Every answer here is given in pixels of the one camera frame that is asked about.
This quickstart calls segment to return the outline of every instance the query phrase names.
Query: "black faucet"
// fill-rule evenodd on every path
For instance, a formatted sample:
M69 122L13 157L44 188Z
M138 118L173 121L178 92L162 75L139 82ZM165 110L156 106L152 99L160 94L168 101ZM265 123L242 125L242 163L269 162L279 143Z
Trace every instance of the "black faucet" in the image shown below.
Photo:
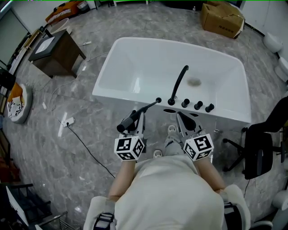
M181 73L179 74L179 77L178 77L178 79L177 79L177 81L176 81L176 83L175 83L175 85L174 85L174 89L173 89L171 98L168 100L168 104L169 104L170 106L172 106L172 105L175 104L174 98L175 98L177 89L178 89L178 87L179 87L179 85L180 85L180 82L181 82L184 74L186 73L186 71L187 71L188 69L189 69L189 66L184 66L184 68L182 69Z

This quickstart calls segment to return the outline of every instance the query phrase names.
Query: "gray tile floor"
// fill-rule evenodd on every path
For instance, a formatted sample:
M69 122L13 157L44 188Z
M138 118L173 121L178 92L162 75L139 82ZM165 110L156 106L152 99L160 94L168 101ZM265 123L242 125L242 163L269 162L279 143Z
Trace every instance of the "gray tile floor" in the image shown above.
M119 3L117 8L104 6L70 19L71 35L77 44L92 41L91 45L81 47L87 58L109 52L116 39L126 36L176 40L235 56L245 66L252 120L254 123L264 121L286 91L285 84L274 73L277 57L252 29L245 27L233 40L204 31L199 16L199 12L193 14L188 10L172 9L158 2L148 6L145 3ZM116 125L122 118L92 96L105 56L88 62L79 78L57 89L74 78L55 76L50 80L28 62L29 55L17 72L17 82L33 87L32 110L23 125L5 118L4 132L11 143L12 157L21 169L22 180L32 182L41 197L51 200L54 213L67 210L70 222L83 225L90 200L94 196L106 196L113 179L68 129L64 129L61 138L57 136L57 119L61 120L64 112L68 113L67 117L73 116L76 120L73 130L94 156L113 174L117 173L121 162L113 153L113 142L117 137ZM151 158L154 149L162 148L167 126L175 122L170 117L164 121L147 121L148 152L142 155L142 159ZM240 133L235 131L213 134L214 165L227 185L235 183L244 192L247 181L241 174L242 165L229 173L221 171L224 165L231 164L237 157L233 147L221 143L224 137L243 142ZM273 134L273 141L279 144L279 134ZM273 210L272 198L283 189L285 180L280 158L275 156L272 170L250 181L245 199L253 221Z

